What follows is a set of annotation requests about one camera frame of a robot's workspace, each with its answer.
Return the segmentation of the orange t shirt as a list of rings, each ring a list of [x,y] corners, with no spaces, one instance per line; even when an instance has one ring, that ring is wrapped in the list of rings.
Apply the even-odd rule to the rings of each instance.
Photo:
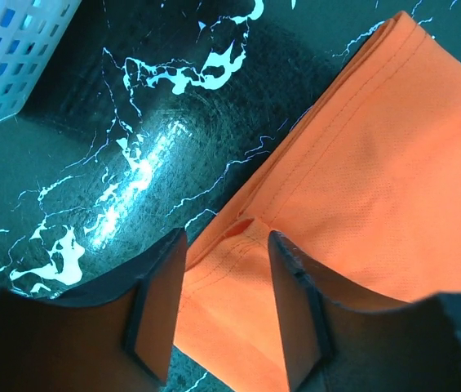
[[[187,253],[175,345],[236,391],[288,388],[268,236],[378,293],[461,292],[461,64],[380,25]]]

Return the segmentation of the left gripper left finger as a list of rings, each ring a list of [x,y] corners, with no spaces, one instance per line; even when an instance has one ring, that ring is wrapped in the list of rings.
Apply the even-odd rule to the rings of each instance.
[[[0,287],[0,391],[157,391],[166,384],[186,261],[173,229],[54,299]]]

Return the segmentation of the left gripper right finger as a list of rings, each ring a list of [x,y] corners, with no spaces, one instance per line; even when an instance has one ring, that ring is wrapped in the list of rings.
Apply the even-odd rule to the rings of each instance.
[[[405,303],[268,237],[292,391],[461,391],[461,292]]]

